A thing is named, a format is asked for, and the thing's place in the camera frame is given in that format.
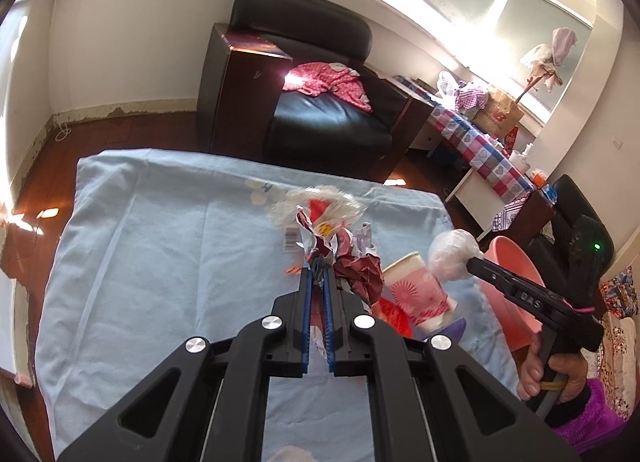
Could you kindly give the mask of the purple fleece sleeve forearm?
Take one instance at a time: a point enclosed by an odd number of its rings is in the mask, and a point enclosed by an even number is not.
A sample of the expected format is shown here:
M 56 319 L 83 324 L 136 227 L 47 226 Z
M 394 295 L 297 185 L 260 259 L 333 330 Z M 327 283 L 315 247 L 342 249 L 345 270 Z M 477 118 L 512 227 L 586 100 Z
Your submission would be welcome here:
M 578 453 L 609 444 L 626 424 L 606 403 L 597 378 L 588 378 L 574 399 L 555 404 L 544 422 Z

